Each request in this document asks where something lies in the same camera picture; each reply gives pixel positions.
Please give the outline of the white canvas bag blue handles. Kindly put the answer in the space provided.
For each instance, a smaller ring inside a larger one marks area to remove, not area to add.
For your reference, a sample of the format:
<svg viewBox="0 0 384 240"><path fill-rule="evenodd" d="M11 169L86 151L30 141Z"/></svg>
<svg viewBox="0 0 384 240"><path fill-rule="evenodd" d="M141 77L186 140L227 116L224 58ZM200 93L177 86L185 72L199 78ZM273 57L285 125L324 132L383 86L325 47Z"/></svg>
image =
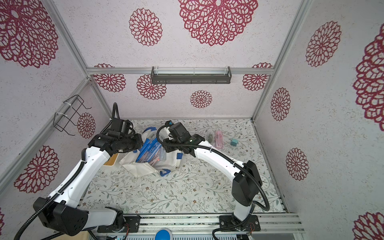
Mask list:
<svg viewBox="0 0 384 240"><path fill-rule="evenodd" d="M143 131L143 146L147 140L148 142L151 142L152 140L157 139L157 131L158 129L156 127L148 127ZM139 150L135 150L129 153L118 154L117 161L120 166L127 170L134 177L139 178L155 173L158 173L160 176L164 177L180 167L184 154L179 150L167 153L163 146L151 162L136 163L136 159L139 156L142 147Z"/></svg>

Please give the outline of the pink clear stationery case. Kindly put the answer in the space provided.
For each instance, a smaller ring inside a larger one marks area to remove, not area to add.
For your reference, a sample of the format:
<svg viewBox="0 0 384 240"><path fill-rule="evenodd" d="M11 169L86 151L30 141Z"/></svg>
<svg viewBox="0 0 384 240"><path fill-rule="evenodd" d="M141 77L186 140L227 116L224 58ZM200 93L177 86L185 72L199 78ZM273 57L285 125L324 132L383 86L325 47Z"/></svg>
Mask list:
<svg viewBox="0 0 384 240"><path fill-rule="evenodd" d="M215 131L215 145L217 149L223 148L223 133L222 131Z"/></svg>

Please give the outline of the blue stationery case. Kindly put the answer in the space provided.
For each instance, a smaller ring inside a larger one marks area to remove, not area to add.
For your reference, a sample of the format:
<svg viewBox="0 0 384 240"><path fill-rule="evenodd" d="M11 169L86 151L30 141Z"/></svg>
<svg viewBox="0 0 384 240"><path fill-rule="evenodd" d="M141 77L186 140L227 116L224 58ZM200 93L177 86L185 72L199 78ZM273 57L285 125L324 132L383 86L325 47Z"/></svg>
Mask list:
<svg viewBox="0 0 384 240"><path fill-rule="evenodd" d="M157 139L148 142L145 142L145 145L142 147L139 156L136 159L136 163L149 163L156 156L158 151L161 149L162 145L158 142Z"/></svg>

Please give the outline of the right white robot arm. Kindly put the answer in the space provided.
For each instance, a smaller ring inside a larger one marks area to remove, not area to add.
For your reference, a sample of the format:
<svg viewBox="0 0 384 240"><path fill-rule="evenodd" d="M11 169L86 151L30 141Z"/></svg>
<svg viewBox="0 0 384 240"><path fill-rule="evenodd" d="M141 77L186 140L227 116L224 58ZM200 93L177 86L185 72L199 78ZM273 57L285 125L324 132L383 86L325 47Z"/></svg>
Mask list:
<svg viewBox="0 0 384 240"><path fill-rule="evenodd" d="M232 196L236 202L233 217L244 221L258 206L265 212L271 209L262 188L262 180L256 164L241 162L212 146L204 137L191 135L182 123L167 121L156 133L158 142L167 153L179 150L205 161L224 174L232 182Z"/></svg>

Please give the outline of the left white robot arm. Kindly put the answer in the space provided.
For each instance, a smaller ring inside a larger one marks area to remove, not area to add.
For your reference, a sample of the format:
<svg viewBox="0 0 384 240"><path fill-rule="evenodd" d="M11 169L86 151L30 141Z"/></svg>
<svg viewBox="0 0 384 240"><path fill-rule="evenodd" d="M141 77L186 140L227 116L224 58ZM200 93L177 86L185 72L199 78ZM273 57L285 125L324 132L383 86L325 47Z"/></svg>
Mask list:
<svg viewBox="0 0 384 240"><path fill-rule="evenodd" d="M131 121L111 118L106 128L82 150L80 161L67 178L47 198L38 198L34 202L35 213L14 238L19 240L36 218L46 228L56 231L58 236L75 236L99 226L121 231L126 225L123 211L111 207L86 211L79 209L78 205L96 173L113 155L129 153L142 146L142 137L135 132Z"/></svg>

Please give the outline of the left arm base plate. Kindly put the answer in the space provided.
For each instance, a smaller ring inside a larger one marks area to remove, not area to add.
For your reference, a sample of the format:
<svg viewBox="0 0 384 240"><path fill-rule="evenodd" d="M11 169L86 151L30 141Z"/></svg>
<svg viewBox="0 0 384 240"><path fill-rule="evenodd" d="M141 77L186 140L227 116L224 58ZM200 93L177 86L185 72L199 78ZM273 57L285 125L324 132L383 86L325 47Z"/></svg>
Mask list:
<svg viewBox="0 0 384 240"><path fill-rule="evenodd" d="M100 226L97 229L98 233L107 233L107 234L114 234L114 233L137 233L139 231L140 222L141 222L141 216L139 215L124 215L124 221L121 228L113 227L113 226Z"/></svg>

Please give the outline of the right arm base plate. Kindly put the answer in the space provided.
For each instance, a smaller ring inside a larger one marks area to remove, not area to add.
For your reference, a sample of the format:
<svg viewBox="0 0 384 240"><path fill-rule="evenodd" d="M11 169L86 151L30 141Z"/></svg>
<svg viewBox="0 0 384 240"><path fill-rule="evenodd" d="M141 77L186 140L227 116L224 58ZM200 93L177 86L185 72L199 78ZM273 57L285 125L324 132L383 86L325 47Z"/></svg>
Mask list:
<svg viewBox="0 0 384 240"><path fill-rule="evenodd" d="M242 231L259 232L261 226L256 215L249 215L245 220L240 221L234 215L219 216L220 230L223 232Z"/></svg>

